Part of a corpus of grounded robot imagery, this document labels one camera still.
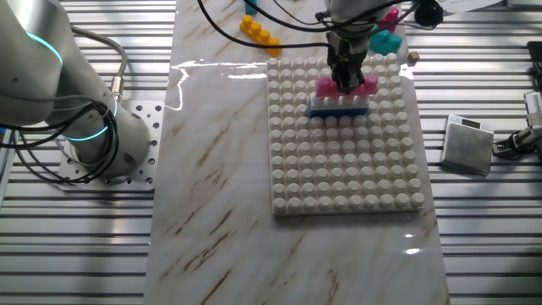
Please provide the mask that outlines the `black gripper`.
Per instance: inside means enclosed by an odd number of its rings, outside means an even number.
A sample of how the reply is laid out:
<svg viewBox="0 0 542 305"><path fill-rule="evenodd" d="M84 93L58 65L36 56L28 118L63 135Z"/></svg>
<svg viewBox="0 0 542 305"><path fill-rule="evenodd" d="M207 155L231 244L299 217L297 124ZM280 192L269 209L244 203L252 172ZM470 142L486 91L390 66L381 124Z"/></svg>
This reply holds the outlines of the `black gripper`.
<svg viewBox="0 0 542 305"><path fill-rule="evenodd" d="M338 93L351 94L365 82L361 67L368 53L369 38L361 34L330 31L326 34L331 48L328 65Z"/></svg>

